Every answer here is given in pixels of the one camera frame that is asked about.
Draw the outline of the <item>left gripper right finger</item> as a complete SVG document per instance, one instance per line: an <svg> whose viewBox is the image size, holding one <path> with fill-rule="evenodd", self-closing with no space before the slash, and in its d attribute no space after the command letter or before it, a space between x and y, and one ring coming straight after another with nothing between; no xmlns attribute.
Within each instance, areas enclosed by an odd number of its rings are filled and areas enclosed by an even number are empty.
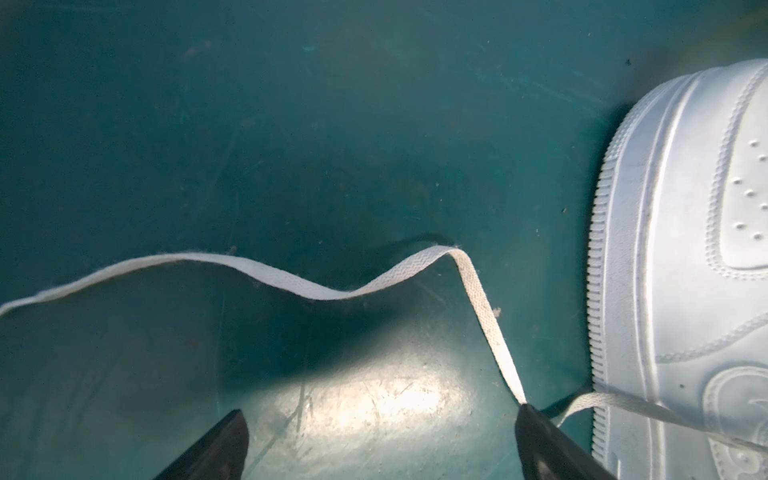
<svg viewBox="0 0 768 480"><path fill-rule="evenodd" d="M616 480L530 404L519 408L515 437L525 480Z"/></svg>

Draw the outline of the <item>white shoelace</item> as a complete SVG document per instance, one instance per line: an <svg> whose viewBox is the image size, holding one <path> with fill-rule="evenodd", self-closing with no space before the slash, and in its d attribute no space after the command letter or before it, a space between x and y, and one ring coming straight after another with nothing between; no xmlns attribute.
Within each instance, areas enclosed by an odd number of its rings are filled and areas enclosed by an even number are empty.
<svg viewBox="0 0 768 480"><path fill-rule="evenodd" d="M131 272L150 267L183 261L215 264L236 270L247 277L265 285L284 290L299 297L314 301L337 301L362 297L402 283L444 256L454 260L461 277L467 297L473 307L477 320L486 338L487 344L494 356L502 377L518 404L527 404L524 387L510 354L509 348L499 327L497 318L490 306L487 295L478 277L471 258L461 249L447 246L433 246L421 250L377 276L360 288L352 291L341 291L311 282L289 272L274 268L261 262L223 254L182 252L150 255L118 262L97 270L76 281L38 292L37 294L12 300L1 305L3 315L28 305L41 304L67 297L93 285L114 279ZM674 424L682 428L699 431L711 440L732 448L752 451L763 457L767 455L767 447L741 438L730 437L715 430L699 427L672 411L624 393L593 392L578 396L570 403L562 418L595 408L618 408L655 421Z"/></svg>

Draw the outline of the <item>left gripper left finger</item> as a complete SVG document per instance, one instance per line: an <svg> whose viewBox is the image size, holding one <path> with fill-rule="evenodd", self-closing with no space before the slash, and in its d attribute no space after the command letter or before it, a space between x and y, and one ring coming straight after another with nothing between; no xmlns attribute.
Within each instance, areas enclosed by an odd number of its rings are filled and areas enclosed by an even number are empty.
<svg viewBox="0 0 768 480"><path fill-rule="evenodd" d="M241 410L232 410L155 480L240 480L248 448L246 419Z"/></svg>

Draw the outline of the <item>white sneaker shoe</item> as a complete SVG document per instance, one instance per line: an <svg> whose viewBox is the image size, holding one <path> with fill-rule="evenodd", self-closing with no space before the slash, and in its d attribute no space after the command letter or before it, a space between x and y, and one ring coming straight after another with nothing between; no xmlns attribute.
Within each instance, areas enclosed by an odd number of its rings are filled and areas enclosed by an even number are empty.
<svg viewBox="0 0 768 480"><path fill-rule="evenodd" d="M597 391L680 425L593 414L620 479L767 475L767 63L670 80L626 115L595 194L587 315Z"/></svg>

